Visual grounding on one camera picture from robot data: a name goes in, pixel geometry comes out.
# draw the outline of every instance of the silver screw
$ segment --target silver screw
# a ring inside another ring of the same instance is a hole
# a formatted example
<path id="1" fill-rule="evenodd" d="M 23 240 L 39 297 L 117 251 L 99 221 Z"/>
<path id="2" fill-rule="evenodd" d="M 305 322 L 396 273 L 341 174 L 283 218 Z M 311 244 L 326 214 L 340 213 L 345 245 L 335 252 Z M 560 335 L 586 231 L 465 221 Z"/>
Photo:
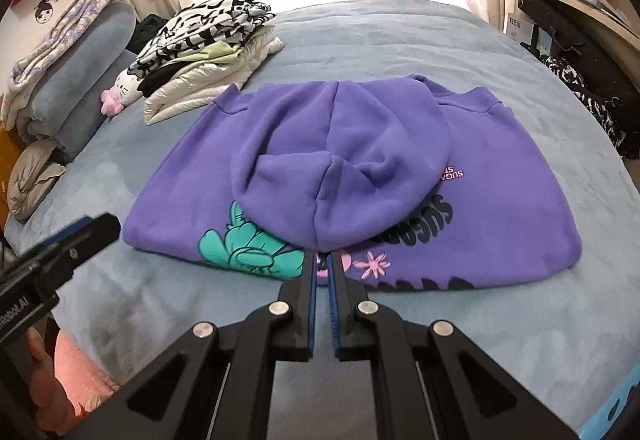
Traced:
<path id="1" fill-rule="evenodd" d="M 433 331 L 439 336 L 448 337 L 453 333 L 453 325 L 449 321 L 436 321 L 433 324 Z"/>
<path id="2" fill-rule="evenodd" d="M 202 322 L 198 323 L 193 327 L 193 335 L 199 337 L 200 339 L 204 339 L 205 337 L 209 337 L 213 333 L 213 325 L 211 323 Z"/>
<path id="3" fill-rule="evenodd" d="M 284 315 L 289 311 L 289 305 L 285 301 L 274 301 L 269 305 L 269 312 L 273 315 Z"/>
<path id="4" fill-rule="evenodd" d="M 378 308 L 378 303 L 370 301 L 369 299 L 365 299 L 358 303 L 358 310 L 360 310 L 364 315 L 375 314 L 378 311 Z"/>

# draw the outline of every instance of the folded white garment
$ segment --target folded white garment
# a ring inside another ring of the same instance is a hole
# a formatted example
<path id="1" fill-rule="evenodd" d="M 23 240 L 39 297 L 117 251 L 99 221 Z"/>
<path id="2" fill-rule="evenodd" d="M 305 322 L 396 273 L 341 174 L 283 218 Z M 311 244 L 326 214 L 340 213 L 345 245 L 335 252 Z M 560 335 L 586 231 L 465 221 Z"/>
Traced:
<path id="1" fill-rule="evenodd" d="M 273 29 L 254 36 L 246 44 L 242 60 L 233 65 L 211 62 L 173 78 L 145 99 L 145 123 L 152 125 L 188 110 L 209 104 L 231 83 L 242 88 L 267 56 L 284 48 Z"/>

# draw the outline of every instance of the black and white patterned clothing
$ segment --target black and white patterned clothing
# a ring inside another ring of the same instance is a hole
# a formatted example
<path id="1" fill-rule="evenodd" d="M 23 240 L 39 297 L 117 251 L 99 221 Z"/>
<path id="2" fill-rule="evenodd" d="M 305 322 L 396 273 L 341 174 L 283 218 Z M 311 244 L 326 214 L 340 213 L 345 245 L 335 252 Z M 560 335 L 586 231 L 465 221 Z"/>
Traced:
<path id="1" fill-rule="evenodd" d="M 580 99 L 580 102 L 589 110 L 590 114 L 593 115 L 605 131 L 611 144 L 614 145 L 616 150 L 620 151 L 620 146 L 625 140 L 625 132 L 621 131 L 612 119 L 607 109 L 607 104 L 610 104 L 610 102 L 597 99 L 596 96 L 587 90 L 584 78 L 580 72 L 571 66 L 565 58 L 552 58 L 548 55 L 542 55 L 539 59 Z"/>
<path id="2" fill-rule="evenodd" d="M 142 79 L 167 61 L 194 54 L 213 42 L 244 45 L 255 29 L 274 16 L 270 6 L 253 0 L 193 4 L 177 13 L 146 43 L 129 66 L 129 73 Z"/>

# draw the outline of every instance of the blue blanket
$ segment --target blue blanket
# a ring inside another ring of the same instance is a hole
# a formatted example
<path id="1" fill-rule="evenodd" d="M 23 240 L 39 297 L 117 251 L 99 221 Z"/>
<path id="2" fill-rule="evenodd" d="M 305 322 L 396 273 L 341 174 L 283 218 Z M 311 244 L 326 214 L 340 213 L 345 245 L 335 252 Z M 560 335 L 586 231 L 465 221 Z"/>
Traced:
<path id="1" fill-rule="evenodd" d="M 421 0 L 358 0 L 279 14 L 286 43 L 245 90 L 265 82 L 424 74 L 453 91 L 488 87 L 532 135 L 566 194 L 584 250 L 547 280 L 467 292 L 375 293 L 405 319 L 449 319 L 573 428 L 609 398 L 640 352 L 640 197 L 578 99 L 523 48 L 472 14 Z M 145 127 L 142 103 L 105 122 L 20 227 L 24 251 L 88 213 L 124 221 L 146 181 L 200 110 Z M 270 302 L 279 282 L 133 250 L 83 265 L 61 291 L 62 329 L 125 382 L 194 322 L 224 325 Z M 326 292 L 316 354 L 276 370 L 270 438 L 374 438 L 369 367 L 332 358 Z"/>

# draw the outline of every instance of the beige pillow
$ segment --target beige pillow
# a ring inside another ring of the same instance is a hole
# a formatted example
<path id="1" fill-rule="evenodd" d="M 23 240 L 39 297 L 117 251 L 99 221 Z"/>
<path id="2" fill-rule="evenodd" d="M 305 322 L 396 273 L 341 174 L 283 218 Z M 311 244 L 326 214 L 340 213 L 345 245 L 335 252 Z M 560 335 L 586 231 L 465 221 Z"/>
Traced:
<path id="1" fill-rule="evenodd" d="M 27 146 L 15 163 L 9 177 L 7 202 L 10 213 L 18 220 L 29 218 L 65 173 L 64 166 L 49 160 L 57 145 L 55 139 L 36 141 Z"/>

